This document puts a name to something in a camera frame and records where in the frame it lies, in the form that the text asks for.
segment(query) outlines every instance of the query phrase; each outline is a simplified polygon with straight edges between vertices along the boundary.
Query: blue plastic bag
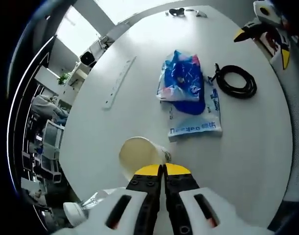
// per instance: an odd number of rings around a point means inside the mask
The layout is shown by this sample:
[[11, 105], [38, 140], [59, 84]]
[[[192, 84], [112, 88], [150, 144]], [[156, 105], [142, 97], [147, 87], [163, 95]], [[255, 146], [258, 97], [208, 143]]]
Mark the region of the blue plastic bag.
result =
[[157, 97], [163, 101], [202, 102], [204, 83], [197, 55], [174, 51], [173, 58], [162, 66]]
[[191, 115], [174, 108], [174, 103], [169, 106], [169, 133], [170, 142], [178, 140], [178, 136], [201, 132], [222, 133], [220, 121], [220, 104], [218, 92], [213, 83], [205, 77], [205, 103], [206, 108], [200, 115]]

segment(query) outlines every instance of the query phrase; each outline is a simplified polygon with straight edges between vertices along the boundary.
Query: paper cup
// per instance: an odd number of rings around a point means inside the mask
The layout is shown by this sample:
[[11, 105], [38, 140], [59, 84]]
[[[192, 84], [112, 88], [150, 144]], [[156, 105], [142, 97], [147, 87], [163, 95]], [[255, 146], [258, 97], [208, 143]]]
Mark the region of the paper cup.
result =
[[135, 172], [144, 166], [170, 163], [171, 154], [164, 147], [144, 137], [133, 137], [121, 147], [119, 160], [123, 175], [130, 181]]

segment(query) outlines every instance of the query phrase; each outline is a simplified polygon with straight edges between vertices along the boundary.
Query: potted plant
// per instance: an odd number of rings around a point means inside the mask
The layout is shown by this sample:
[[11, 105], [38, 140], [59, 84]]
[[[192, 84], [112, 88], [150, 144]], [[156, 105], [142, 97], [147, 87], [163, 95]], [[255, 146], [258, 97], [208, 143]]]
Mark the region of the potted plant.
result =
[[58, 84], [64, 85], [64, 83], [67, 81], [68, 78], [69, 78], [69, 73], [62, 74], [59, 78], [57, 78]]

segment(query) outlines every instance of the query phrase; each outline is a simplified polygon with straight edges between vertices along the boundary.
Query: window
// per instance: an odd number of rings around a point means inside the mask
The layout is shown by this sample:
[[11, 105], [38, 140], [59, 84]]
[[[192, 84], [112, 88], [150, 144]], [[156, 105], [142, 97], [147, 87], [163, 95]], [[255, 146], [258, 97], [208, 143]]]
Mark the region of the window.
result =
[[57, 30], [57, 38], [78, 57], [99, 37], [94, 27], [72, 6]]
[[180, 0], [94, 0], [100, 8], [108, 15], [114, 24], [129, 18], [130, 16], [163, 5]]

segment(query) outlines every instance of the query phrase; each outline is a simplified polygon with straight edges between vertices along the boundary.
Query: desk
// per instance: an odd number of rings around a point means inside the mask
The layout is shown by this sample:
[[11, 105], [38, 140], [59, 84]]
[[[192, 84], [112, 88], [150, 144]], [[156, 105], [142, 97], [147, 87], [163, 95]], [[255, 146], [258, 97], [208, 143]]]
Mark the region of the desk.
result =
[[[292, 129], [282, 88], [254, 42], [233, 42], [239, 29], [234, 22], [209, 6], [190, 8], [202, 10], [208, 18], [197, 18], [193, 12], [185, 12], [185, 18], [164, 12], [149, 16], [100, 58], [71, 109], [60, 149], [61, 167], [81, 200], [99, 189], [126, 186], [120, 148], [126, 139], [143, 136], [169, 149], [174, 163], [190, 169], [200, 187], [209, 187], [234, 204], [241, 218], [267, 227], [284, 196], [292, 160]], [[213, 76], [216, 62], [240, 66], [255, 78], [258, 91], [248, 100], [218, 89], [222, 137], [205, 134], [169, 142], [168, 112], [155, 94], [162, 63], [175, 49], [198, 54], [205, 75]], [[103, 110], [121, 68], [135, 56], [111, 109]]]

